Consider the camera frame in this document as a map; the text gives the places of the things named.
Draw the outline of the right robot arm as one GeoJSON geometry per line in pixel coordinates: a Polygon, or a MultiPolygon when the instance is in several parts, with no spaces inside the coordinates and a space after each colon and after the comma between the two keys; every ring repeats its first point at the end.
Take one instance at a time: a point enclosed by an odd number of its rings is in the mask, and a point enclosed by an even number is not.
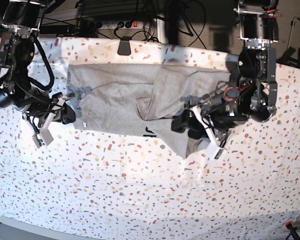
{"type": "Polygon", "coordinates": [[[40,27],[51,0],[9,0],[6,9],[0,4],[0,25],[7,29],[0,42],[0,109],[12,106],[32,128],[37,148],[53,140],[52,122],[74,123],[76,114],[67,104],[74,93],[58,92],[50,96],[55,76],[38,40],[40,27]],[[28,75],[35,51],[41,55],[49,76],[47,85],[28,75]]]}

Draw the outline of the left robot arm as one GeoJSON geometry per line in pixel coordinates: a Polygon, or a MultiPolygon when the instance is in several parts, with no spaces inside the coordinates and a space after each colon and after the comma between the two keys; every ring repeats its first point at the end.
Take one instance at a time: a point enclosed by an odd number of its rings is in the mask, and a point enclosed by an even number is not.
{"type": "Polygon", "coordinates": [[[172,131],[187,131],[196,140],[208,138],[206,153],[212,159],[225,156],[232,129],[249,119],[264,123],[277,111],[277,55],[271,46],[279,40],[277,5],[276,0],[238,1],[234,11],[244,43],[237,62],[238,79],[189,100],[184,111],[172,119],[172,131]]]}

